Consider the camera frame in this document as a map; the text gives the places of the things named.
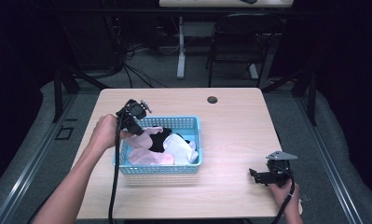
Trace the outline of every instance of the plastic basket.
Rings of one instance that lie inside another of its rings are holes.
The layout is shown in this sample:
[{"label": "plastic basket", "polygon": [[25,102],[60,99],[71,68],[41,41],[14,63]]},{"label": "plastic basket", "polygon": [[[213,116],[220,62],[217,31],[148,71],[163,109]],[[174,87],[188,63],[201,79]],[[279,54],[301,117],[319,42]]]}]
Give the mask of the plastic basket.
[{"label": "plastic basket", "polygon": [[132,148],[124,140],[119,152],[119,170],[124,175],[165,175],[165,174],[195,174],[202,163],[202,139],[200,134],[200,119],[196,116],[145,117],[137,120],[142,127],[160,126],[169,128],[173,133],[181,134],[186,140],[194,141],[199,156],[192,164],[187,165],[132,165],[128,155]]}]

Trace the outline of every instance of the chair backrest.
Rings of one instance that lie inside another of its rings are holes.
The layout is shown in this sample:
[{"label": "chair backrest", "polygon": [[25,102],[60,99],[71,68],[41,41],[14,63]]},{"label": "chair backrest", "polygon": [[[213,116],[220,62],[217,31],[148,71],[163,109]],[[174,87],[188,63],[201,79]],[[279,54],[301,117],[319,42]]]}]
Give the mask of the chair backrest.
[{"label": "chair backrest", "polygon": [[214,25],[213,35],[218,34],[278,34],[282,23],[270,14],[232,13],[220,18]]}]

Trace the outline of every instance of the wooden tabletop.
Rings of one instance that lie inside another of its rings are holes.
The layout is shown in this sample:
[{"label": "wooden tabletop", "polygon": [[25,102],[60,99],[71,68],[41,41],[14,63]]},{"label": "wooden tabletop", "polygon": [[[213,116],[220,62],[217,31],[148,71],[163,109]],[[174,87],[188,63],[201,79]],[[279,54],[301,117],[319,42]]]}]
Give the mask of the wooden tabletop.
[{"label": "wooden tabletop", "polygon": [[159,0],[161,7],[291,7],[293,0],[257,0],[248,4],[241,0]]},{"label": "wooden tabletop", "polygon": [[[210,104],[210,96],[217,98]],[[198,116],[203,162],[193,175],[119,174],[114,218],[275,217],[268,188],[249,168],[266,172],[266,156],[281,150],[260,89],[109,89],[101,95],[77,152],[78,160],[99,117],[115,114],[130,99],[146,100],[151,116]],[[114,149],[95,167],[78,218],[107,218]]]}]

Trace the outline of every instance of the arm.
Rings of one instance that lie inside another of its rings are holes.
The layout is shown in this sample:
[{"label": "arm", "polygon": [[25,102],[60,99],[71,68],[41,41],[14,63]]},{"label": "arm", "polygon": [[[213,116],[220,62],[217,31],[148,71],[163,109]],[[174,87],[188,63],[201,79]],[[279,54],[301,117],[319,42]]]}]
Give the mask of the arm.
[{"label": "arm", "polygon": [[[117,118],[99,118],[77,163],[37,213],[34,223],[74,223],[84,199],[90,174],[104,152],[115,145]],[[121,132],[120,138],[130,137]]]},{"label": "arm", "polygon": [[[290,192],[291,180],[288,180],[287,183],[281,188],[279,188],[276,184],[270,184],[269,188],[275,197],[276,204],[278,204],[278,206],[282,206],[282,203]],[[298,210],[299,185],[297,183],[293,195],[293,198],[284,209],[284,216],[288,224],[302,224],[303,221]]]}]

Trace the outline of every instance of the pink cloth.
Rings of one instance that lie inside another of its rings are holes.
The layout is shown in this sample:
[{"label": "pink cloth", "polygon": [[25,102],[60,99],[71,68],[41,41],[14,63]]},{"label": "pink cloth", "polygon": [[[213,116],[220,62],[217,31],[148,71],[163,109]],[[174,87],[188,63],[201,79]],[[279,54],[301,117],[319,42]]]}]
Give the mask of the pink cloth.
[{"label": "pink cloth", "polygon": [[174,158],[170,153],[150,151],[153,146],[150,134],[162,133],[162,127],[144,128],[145,132],[140,136],[135,135],[128,138],[127,144],[132,147],[128,161],[134,165],[173,164]]}]

